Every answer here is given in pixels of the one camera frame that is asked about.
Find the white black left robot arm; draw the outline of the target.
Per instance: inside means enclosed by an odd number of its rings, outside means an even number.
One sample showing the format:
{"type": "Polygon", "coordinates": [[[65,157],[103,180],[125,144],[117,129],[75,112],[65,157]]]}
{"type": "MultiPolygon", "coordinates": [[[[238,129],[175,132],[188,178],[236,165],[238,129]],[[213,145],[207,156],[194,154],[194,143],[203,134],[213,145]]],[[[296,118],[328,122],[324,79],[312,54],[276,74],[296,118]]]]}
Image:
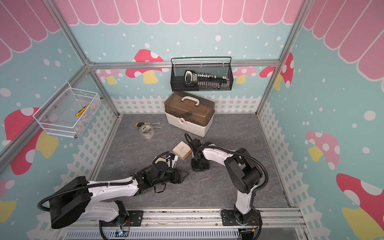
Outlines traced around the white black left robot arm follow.
{"type": "Polygon", "coordinates": [[[158,193],[158,186],[183,183],[189,172],[176,169],[177,160],[175,154],[162,153],[151,165],[120,180],[97,182],[88,181],[84,176],[76,177],[53,195],[40,200],[37,208],[50,213],[53,229],[89,221],[122,228],[132,217],[121,198],[139,196],[150,190],[158,193]]]}

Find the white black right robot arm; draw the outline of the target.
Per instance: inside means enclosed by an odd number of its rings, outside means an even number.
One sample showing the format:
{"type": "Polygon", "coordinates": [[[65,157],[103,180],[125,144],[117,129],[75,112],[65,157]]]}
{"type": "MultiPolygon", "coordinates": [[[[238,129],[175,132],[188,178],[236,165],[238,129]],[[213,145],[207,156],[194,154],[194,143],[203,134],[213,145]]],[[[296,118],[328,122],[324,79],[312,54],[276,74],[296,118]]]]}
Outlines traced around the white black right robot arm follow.
{"type": "Polygon", "coordinates": [[[231,151],[210,142],[202,144],[187,133],[185,139],[194,156],[191,160],[193,171],[207,171],[210,169],[210,162],[216,162],[226,167],[231,182],[237,189],[234,209],[221,210],[223,225],[261,227],[261,212],[254,207],[254,198],[256,192],[264,188],[269,181],[266,168],[244,148],[231,151]]]}

